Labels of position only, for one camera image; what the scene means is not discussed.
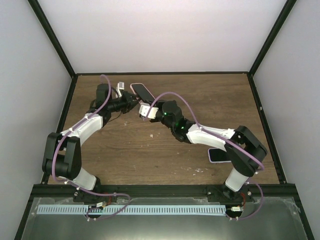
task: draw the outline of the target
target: white plastic bracket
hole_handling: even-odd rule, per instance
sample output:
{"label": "white plastic bracket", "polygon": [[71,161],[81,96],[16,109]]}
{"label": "white plastic bracket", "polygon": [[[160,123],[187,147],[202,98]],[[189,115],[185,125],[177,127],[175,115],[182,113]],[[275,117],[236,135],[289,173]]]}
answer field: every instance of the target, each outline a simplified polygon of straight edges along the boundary
{"label": "white plastic bracket", "polygon": [[[139,108],[139,114],[143,117],[147,117],[147,113],[149,109],[150,109],[150,105],[148,103],[141,102],[140,108]],[[148,115],[148,119],[155,119],[158,110],[159,110],[158,107],[153,107]]]}

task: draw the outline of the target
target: pink smartphone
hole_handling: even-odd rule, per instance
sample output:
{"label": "pink smartphone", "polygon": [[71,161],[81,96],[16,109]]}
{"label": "pink smartphone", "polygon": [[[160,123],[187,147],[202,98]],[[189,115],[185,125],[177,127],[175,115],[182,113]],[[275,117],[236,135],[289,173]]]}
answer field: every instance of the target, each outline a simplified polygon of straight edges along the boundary
{"label": "pink smartphone", "polygon": [[132,83],[130,88],[132,92],[138,95],[144,103],[151,104],[155,100],[155,97],[143,83]]}
{"label": "pink smartphone", "polygon": [[208,149],[208,156],[212,164],[231,163],[227,159],[227,152],[216,147]]}

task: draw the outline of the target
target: white wall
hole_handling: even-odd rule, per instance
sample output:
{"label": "white wall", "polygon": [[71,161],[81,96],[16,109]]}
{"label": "white wall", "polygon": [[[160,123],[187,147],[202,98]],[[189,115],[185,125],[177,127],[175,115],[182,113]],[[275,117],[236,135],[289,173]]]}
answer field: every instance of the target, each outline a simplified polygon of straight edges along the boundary
{"label": "white wall", "polygon": [[76,73],[248,71],[285,0],[39,0]]}
{"label": "white wall", "polygon": [[14,239],[71,79],[26,0],[0,0],[0,239]]}
{"label": "white wall", "polygon": [[255,74],[287,180],[320,239],[320,2],[297,1]]}

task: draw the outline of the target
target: metal sheet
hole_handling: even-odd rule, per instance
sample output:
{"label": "metal sheet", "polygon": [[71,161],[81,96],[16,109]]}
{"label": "metal sheet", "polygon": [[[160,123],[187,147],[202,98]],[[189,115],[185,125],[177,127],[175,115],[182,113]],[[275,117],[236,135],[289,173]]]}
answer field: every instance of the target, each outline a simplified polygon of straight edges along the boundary
{"label": "metal sheet", "polygon": [[[249,213],[256,206],[248,203],[245,209]],[[298,211],[291,199],[279,197],[266,197],[260,212],[243,221],[203,215],[119,215],[87,222],[83,215],[37,215],[34,210],[23,240],[306,240]]]}

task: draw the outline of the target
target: wooden table surface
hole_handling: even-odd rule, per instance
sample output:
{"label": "wooden table surface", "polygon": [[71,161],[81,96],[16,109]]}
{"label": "wooden table surface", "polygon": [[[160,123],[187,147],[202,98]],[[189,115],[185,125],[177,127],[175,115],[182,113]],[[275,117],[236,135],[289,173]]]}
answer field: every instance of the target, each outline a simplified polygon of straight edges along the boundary
{"label": "wooden table surface", "polygon": [[[79,76],[64,129],[78,122],[89,109],[99,78]],[[187,100],[202,125],[221,129],[246,126],[268,148],[245,74],[118,75],[109,79],[114,87],[124,82],[127,91],[131,83],[143,83],[154,96],[176,92]],[[162,99],[176,99],[183,115],[192,119],[180,99],[170,95]],[[102,184],[222,184],[232,164],[210,163],[208,148],[177,141],[161,123],[139,118],[136,107],[107,123],[82,145],[82,166]],[[254,179],[261,184],[279,183],[270,154],[263,164],[265,171]]]}

